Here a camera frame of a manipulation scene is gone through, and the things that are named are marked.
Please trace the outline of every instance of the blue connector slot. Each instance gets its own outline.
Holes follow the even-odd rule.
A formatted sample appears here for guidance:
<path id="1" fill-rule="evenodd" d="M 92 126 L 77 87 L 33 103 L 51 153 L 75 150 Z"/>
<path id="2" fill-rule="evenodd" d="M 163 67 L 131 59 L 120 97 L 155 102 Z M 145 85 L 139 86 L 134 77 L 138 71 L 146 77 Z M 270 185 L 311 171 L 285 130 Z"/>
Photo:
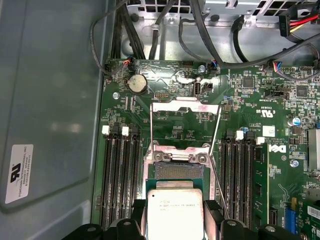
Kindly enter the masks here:
<path id="1" fill-rule="evenodd" d="M 285 209 L 284 221 L 285 229 L 293 234 L 296 234 L 296 212 L 287 207 Z"/>

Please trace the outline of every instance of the sticker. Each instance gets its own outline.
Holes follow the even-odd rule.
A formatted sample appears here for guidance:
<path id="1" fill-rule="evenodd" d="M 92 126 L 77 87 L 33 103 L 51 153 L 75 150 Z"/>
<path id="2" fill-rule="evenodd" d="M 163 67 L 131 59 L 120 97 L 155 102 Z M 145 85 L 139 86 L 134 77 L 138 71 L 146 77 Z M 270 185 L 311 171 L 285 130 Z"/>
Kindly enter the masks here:
<path id="1" fill-rule="evenodd" d="M 320 220 L 320 210 L 317 210 L 311 206 L 308 206 L 308 214 Z"/>
<path id="2" fill-rule="evenodd" d="M 274 138 L 276 136 L 276 127 L 275 126 L 262 126 L 262 136 Z"/>
<path id="3" fill-rule="evenodd" d="M 28 196 L 33 151 L 33 144 L 12 146 L 5 195 L 6 204 Z"/>

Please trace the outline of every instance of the square chip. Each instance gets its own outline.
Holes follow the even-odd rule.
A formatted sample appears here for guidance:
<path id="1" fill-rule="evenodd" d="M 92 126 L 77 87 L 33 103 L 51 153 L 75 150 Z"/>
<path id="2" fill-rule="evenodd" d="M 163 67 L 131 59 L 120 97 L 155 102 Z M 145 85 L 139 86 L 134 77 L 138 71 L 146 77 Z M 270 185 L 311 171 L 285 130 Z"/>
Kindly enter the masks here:
<path id="1" fill-rule="evenodd" d="M 296 96 L 298 98 L 308 97 L 308 86 L 302 86 L 302 85 L 296 86 Z"/>
<path id="2" fill-rule="evenodd" d="M 244 88 L 253 88 L 254 87 L 254 78 L 251 76 L 244 76 L 242 86 Z"/>

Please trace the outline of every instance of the motherboard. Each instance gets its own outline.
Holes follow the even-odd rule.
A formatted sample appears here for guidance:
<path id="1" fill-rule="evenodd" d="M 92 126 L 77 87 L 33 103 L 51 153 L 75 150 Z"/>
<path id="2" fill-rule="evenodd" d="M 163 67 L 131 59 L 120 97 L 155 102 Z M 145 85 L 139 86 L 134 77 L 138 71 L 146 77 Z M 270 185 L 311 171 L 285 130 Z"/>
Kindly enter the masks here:
<path id="1" fill-rule="evenodd" d="M 281 71 L 297 78 L 313 69 Z M 223 194 L 230 218 L 254 231 L 270 223 L 320 238 L 317 80 L 289 81 L 260 66 L 159 60 L 134 60 L 106 77 L 92 222 L 107 229 L 130 217 L 133 201 L 146 197 L 146 180 L 200 179 L 204 200 Z"/>

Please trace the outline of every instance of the ram slot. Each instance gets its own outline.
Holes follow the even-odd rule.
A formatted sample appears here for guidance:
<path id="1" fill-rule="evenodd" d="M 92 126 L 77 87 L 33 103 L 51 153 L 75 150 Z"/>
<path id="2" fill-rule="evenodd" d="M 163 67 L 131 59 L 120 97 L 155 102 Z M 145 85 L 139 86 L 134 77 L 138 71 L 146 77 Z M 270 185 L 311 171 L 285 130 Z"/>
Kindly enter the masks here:
<path id="1" fill-rule="evenodd" d="M 130 169 L 130 160 L 131 160 L 131 136 L 127 139 L 126 150 L 124 152 L 125 156 L 122 163 L 122 184 L 121 184 L 121 218 L 127 219 L 130 216 L 127 211 L 127 199 L 130 197 L 131 188 L 130 188 L 130 178 L 131 178 L 131 169 Z"/>
<path id="2" fill-rule="evenodd" d="M 133 134 L 131 139 L 130 149 L 130 169 L 132 172 L 132 178 L 130 179 L 131 195 L 127 201 L 127 206 L 134 205 L 134 201 L 137 198 L 137 186 L 138 186 L 138 171 L 139 171 L 139 159 L 140 159 L 140 137 L 138 134 Z"/>
<path id="3" fill-rule="evenodd" d="M 235 184 L 234 184 L 234 192 L 235 192 L 235 215 L 234 219 L 242 220 L 244 216 L 244 208 L 243 208 L 243 194 L 244 194 L 244 172 L 243 172 L 243 148 L 242 142 L 237 141 L 235 144 L 235 161 L 234 161 L 234 176 L 235 176 Z"/>
<path id="4" fill-rule="evenodd" d="M 254 150 L 255 143 L 252 139 L 243 140 L 244 147 L 244 193 L 243 193 L 243 202 L 244 202 L 244 216 L 243 222 L 244 224 L 251 229 L 252 227 L 252 184 L 253 184 L 253 160 L 254 160 Z"/>
<path id="5" fill-rule="evenodd" d="M 236 216 L 236 192 L 237 192 L 237 185 L 236 185 L 236 164 L 237 164 L 237 155 L 236 155 L 236 146 L 235 144 L 231 144 L 231 158 L 230 158 L 230 218 L 234 219 Z"/>
<path id="6" fill-rule="evenodd" d="M 107 230 L 111 224 L 111 211 L 113 204 L 113 181 L 115 174 L 115 164 L 117 148 L 119 145 L 118 134 L 110 134 L 105 141 L 104 166 L 103 166 L 103 183 L 102 183 L 102 212 L 101 225 Z"/>
<path id="7" fill-rule="evenodd" d="M 114 218 L 112 220 L 121 219 L 122 218 L 122 201 L 123 194 L 126 192 L 124 189 L 124 181 L 126 175 L 126 169 L 124 168 L 127 158 L 130 152 L 130 140 L 127 136 L 122 136 L 120 151 L 118 153 L 118 162 L 116 164 L 116 178 L 113 183 L 116 186 L 116 194 L 114 197 Z"/>
<path id="8" fill-rule="evenodd" d="M 220 184 L 229 215 L 233 214 L 233 162 L 235 158 L 235 146 L 230 138 L 221 141 L 220 154 Z"/>
<path id="9" fill-rule="evenodd" d="M 117 144 L 115 146 L 115 151 L 112 153 L 114 155 L 114 164 L 112 166 L 112 182 L 110 184 L 110 193 L 112 195 L 112 207 L 111 207 L 111 211 L 110 211 L 110 218 L 109 218 L 109 223 L 111 224 L 115 219 L 117 218 L 117 198 L 118 198 L 118 188 L 119 188 L 119 184 L 118 184 L 118 179 L 119 179 L 119 173 L 120 173 L 120 168 L 121 168 L 121 160 L 120 160 L 120 152 L 122 149 L 122 139 L 121 136 L 118 136 L 118 141 Z"/>

